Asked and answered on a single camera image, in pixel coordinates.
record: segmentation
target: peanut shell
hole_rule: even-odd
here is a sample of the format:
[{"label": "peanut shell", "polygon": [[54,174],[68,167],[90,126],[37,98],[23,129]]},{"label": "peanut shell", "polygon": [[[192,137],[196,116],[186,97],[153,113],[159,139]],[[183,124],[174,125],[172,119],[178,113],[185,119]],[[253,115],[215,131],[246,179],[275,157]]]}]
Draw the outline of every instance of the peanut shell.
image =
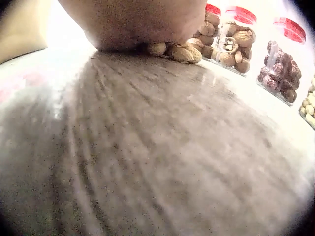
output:
[{"label": "peanut shell", "polygon": [[176,45],[171,45],[167,49],[167,55],[174,61],[178,61],[181,63],[187,63],[189,61],[193,61],[194,57],[191,54],[190,51],[188,51],[185,48],[176,46]]},{"label": "peanut shell", "polygon": [[149,44],[147,47],[147,52],[152,56],[160,57],[166,51],[166,44],[165,43],[154,43]]}]

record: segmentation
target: clear plastic jar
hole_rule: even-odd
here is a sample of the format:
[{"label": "clear plastic jar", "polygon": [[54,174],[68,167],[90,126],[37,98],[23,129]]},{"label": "clear plastic jar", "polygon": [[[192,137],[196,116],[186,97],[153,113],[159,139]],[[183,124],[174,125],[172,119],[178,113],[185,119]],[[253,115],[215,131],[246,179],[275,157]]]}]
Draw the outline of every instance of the clear plastic jar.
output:
[{"label": "clear plastic jar", "polygon": [[245,8],[232,6],[227,8],[221,21],[212,61],[245,76],[256,40],[256,16]]},{"label": "clear plastic jar", "polygon": [[302,47],[305,31],[296,22],[287,18],[276,18],[266,37],[266,53],[262,54],[257,83],[284,103],[292,106],[296,90],[302,77]]},{"label": "clear plastic jar", "polygon": [[216,6],[207,4],[205,11],[204,23],[188,42],[198,49],[204,58],[210,59],[213,51],[212,45],[219,33],[221,10]]},{"label": "clear plastic jar", "polygon": [[315,74],[308,89],[307,96],[299,108],[299,114],[315,130]]}]

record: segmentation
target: beige object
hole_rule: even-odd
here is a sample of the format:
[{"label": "beige object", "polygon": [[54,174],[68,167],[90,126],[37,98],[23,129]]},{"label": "beige object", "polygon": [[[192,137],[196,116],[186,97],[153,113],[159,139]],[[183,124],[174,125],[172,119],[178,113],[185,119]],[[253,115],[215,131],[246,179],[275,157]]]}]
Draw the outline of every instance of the beige object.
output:
[{"label": "beige object", "polygon": [[314,115],[314,107],[312,105],[306,105],[305,110],[308,114]]},{"label": "beige object", "polygon": [[191,54],[191,52],[177,45],[171,45],[167,50],[167,54],[170,57],[170,59],[181,63],[187,63],[189,61],[194,60],[194,57]]},{"label": "beige object", "polygon": [[147,52],[152,56],[160,57],[166,51],[166,44],[165,43],[155,43],[149,44],[147,47]]},{"label": "beige object", "polygon": [[309,123],[309,125],[315,129],[315,118],[312,117],[310,114],[305,115],[305,120]]},{"label": "beige object", "polygon": [[46,48],[51,0],[16,0],[0,21],[0,64]]},{"label": "beige object", "polygon": [[308,100],[308,102],[310,103],[310,105],[312,105],[313,107],[315,107],[315,97],[313,97],[312,94],[308,95],[307,100]]},{"label": "beige object", "polygon": [[247,31],[239,31],[233,35],[233,38],[240,47],[250,48],[253,44],[253,38]]},{"label": "beige object", "polygon": [[302,117],[305,117],[307,114],[305,107],[300,106],[299,113]]},{"label": "beige object", "polygon": [[187,40],[187,42],[200,52],[204,47],[203,42],[199,38],[190,38]]},{"label": "beige object", "polygon": [[305,108],[309,104],[308,100],[303,100],[302,106]]},{"label": "beige object", "polygon": [[242,53],[241,51],[237,51],[234,55],[235,62],[240,63],[242,61]]},{"label": "beige object", "polygon": [[235,58],[231,53],[221,53],[219,59],[224,66],[232,67],[235,65]]},{"label": "beige object", "polygon": [[249,60],[246,58],[246,57],[243,57],[242,58],[242,61],[240,63],[236,63],[234,65],[234,68],[242,73],[242,74],[245,74],[249,71],[249,68],[250,68],[250,63],[249,63]]}]

